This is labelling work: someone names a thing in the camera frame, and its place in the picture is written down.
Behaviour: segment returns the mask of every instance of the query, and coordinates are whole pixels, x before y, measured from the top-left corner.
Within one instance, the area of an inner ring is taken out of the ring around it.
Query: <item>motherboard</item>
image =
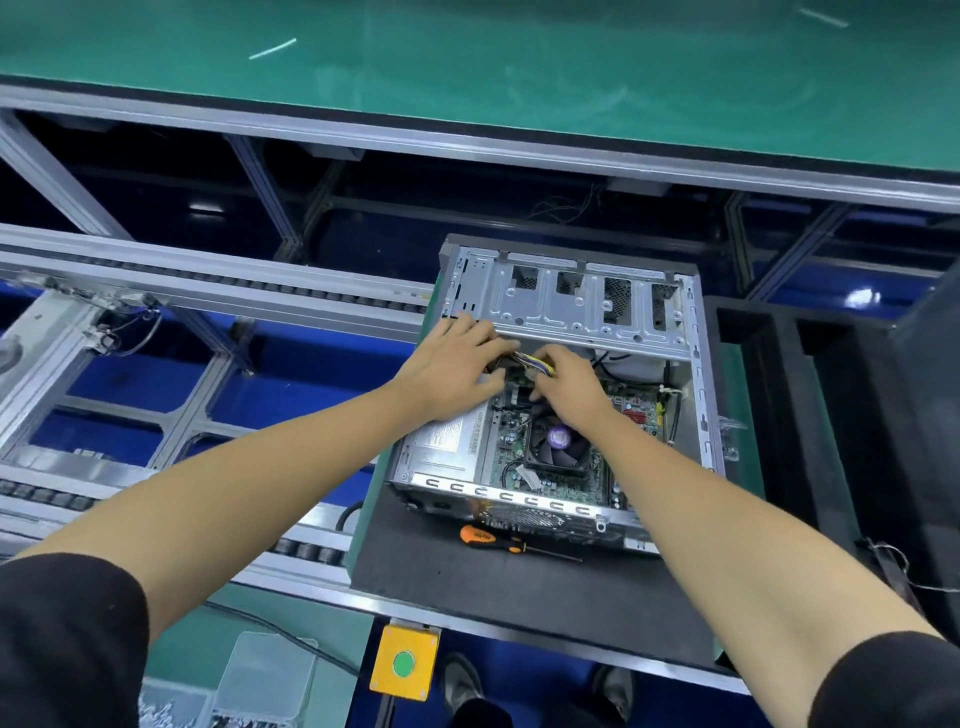
[[[613,380],[601,380],[601,383],[618,412],[653,437],[662,437],[663,405],[657,385],[637,386]],[[508,491],[536,493],[616,509],[629,508],[607,462],[590,443],[580,458],[583,463],[580,469],[538,463],[537,454],[531,452],[536,444],[531,443],[534,424],[537,417],[550,416],[550,413],[547,407],[530,402],[531,392],[531,382],[525,374],[510,371],[500,400],[493,405],[498,416],[493,419],[496,437],[489,482]]]

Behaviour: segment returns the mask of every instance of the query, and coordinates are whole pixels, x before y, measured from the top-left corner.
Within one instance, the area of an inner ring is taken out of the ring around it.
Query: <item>cable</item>
[[[561,225],[569,225],[589,209],[590,203],[592,201],[595,200],[597,203],[597,207],[600,207],[601,192],[603,192],[601,185],[598,182],[593,182],[590,185],[590,190],[587,193],[587,196],[578,206],[573,205],[572,201],[567,197],[562,197],[560,195],[551,195],[545,200],[542,200],[538,202],[536,205],[534,205],[533,210],[530,212],[529,215],[527,215],[527,219],[529,220],[531,218],[537,217],[538,215],[549,215]],[[572,216],[562,218],[561,216],[557,215],[557,213],[563,210],[571,210],[573,211],[574,214]]]
[[[244,612],[242,609],[234,609],[233,607],[228,607],[225,604],[218,604],[215,601],[205,601],[204,607],[212,609],[215,612],[223,612],[224,614],[232,615],[233,617],[238,617],[240,619],[245,619],[246,621],[253,622],[254,624],[259,624],[261,627],[266,627],[267,629],[276,632],[280,637],[288,642],[295,644],[300,649],[305,649],[314,657],[319,657],[321,660],[329,662],[331,665],[339,667],[343,672],[346,672],[353,677],[360,677],[360,670],[357,667],[354,667],[350,663],[344,662],[339,657],[334,657],[319,647],[315,647],[310,643],[301,640],[299,637],[292,635],[287,632],[285,629],[278,627],[273,622],[268,621],[257,615],[252,615],[250,612]]]
[[[347,524],[347,519],[350,517],[350,514],[354,513],[355,511],[359,511],[361,508],[363,508],[362,500],[358,500],[353,505],[349,505],[344,508],[343,513],[340,514],[340,518],[337,519],[337,524],[333,526],[333,530],[344,530],[344,526]]]
[[[635,380],[633,380],[633,379],[624,379],[622,376],[617,376],[617,375],[611,374],[610,370],[607,369],[607,367],[605,367],[605,366],[603,365],[603,363],[602,363],[602,361],[601,361],[600,359],[597,360],[597,362],[596,362],[596,364],[595,364],[594,366],[600,367],[600,371],[601,371],[601,372],[603,372],[605,375],[607,375],[607,376],[608,376],[610,379],[612,379],[613,381],[618,381],[618,382],[620,382],[621,384],[632,384],[632,385],[638,386],[638,387],[661,387],[661,386],[663,386],[663,385],[660,384],[658,381],[635,381]]]
[[[673,422],[670,423],[670,437],[667,438],[666,444],[671,448],[673,444],[677,441],[677,427],[680,425],[680,405],[684,401],[683,395],[676,395],[677,406],[673,410]]]
[[[500,487],[503,490],[507,490],[507,472],[510,468],[515,468],[517,465],[523,464],[523,458],[518,457],[516,460],[511,460],[509,463],[504,466],[503,470],[500,471]]]
[[[872,542],[868,540],[867,543],[870,544],[874,549],[888,548],[889,550],[896,553],[901,559],[903,559],[903,566],[901,566],[900,568],[903,570],[903,575],[906,577],[906,583],[909,584],[914,589],[925,589],[928,592],[940,592],[941,594],[948,594],[948,595],[960,594],[960,589],[956,589],[954,587],[928,587],[924,584],[914,583],[913,581],[910,580],[910,574],[908,573],[910,571],[910,561],[907,559],[906,554],[904,554],[899,548],[897,548],[896,546],[892,546],[890,544],[885,544],[882,541]]]
[[[160,323],[161,323],[162,321],[163,321],[163,317],[160,315],[160,313],[159,313],[159,311],[158,311],[158,312],[156,313],[156,321],[154,321],[154,326],[153,326],[153,328],[150,329],[150,333],[148,333],[148,334],[143,338],[143,341],[141,341],[139,344],[137,344],[137,345],[136,345],[135,347],[133,347],[132,349],[127,349],[125,352],[110,352],[110,356],[130,356],[131,354],[134,354],[134,353],[139,352],[141,349],[143,349],[145,346],[147,346],[147,344],[150,343],[150,340],[151,340],[152,338],[154,338],[154,334],[156,333],[156,330],[157,330],[158,328],[160,328]]]
[[[124,328],[131,326],[138,321],[146,321],[148,314],[152,311],[151,308],[145,308],[142,311],[139,311],[135,316],[131,316],[128,321],[125,321],[118,327],[110,327],[110,333],[116,333],[117,331],[122,331]]]

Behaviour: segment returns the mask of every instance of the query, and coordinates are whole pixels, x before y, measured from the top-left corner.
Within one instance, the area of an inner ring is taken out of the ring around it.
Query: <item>floor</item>
[[[455,632],[441,637],[438,661],[450,651],[463,652],[473,662],[488,699],[506,710],[515,728],[537,728],[551,701],[585,691],[593,663],[523,644],[503,643]],[[348,728],[373,725],[380,695],[359,686]],[[442,728],[449,718],[439,683],[424,703],[398,701],[394,728]],[[632,728],[769,728],[754,700],[747,695],[638,674]]]

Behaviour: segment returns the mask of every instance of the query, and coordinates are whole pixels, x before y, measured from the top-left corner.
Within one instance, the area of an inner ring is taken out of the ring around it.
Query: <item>foot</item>
[[[634,674],[625,667],[603,665],[593,674],[590,689],[610,700],[624,722],[634,711]]]
[[[444,660],[441,673],[444,681],[444,704],[451,715],[475,697],[483,697],[476,668],[459,652],[451,652]]]

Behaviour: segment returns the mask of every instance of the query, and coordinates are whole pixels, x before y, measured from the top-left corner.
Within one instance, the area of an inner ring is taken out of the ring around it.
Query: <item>screwdriver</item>
[[[470,548],[488,548],[494,551],[510,551],[511,553],[534,551],[535,553],[542,553],[546,556],[556,556],[558,559],[583,562],[583,559],[578,559],[576,556],[567,556],[566,554],[555,553],[553,551],[544,551],[542,548],[533,548],[532,546],[526,545],[518,536],[512,536],[509,540],[506,538],[500,539],[490,531],[485,531],[482,528],[477,528],[472,525],[465,525],[460,529],[460,538]]]

